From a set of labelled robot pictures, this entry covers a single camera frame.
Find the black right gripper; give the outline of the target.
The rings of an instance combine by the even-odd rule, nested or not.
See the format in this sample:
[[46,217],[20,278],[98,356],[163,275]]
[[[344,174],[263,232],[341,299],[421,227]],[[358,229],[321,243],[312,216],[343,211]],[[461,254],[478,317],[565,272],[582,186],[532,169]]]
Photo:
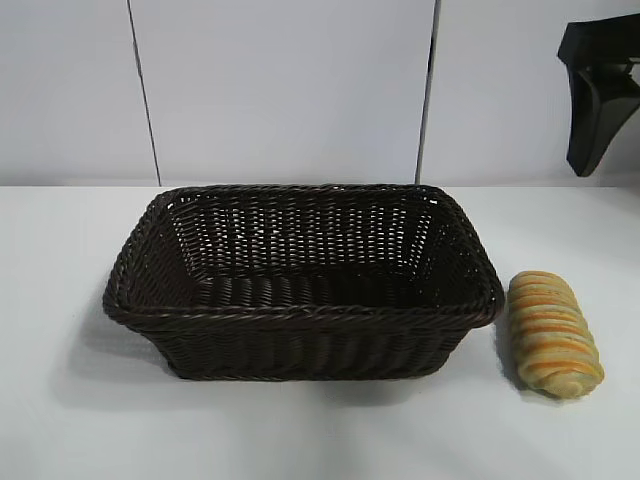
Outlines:
[[639,84],[629,64],[639,62],[639,20],[571,22],[558,58],[579,69],[567,70],[571,96],[567,162],[577,176],[588,177],[639,110]]

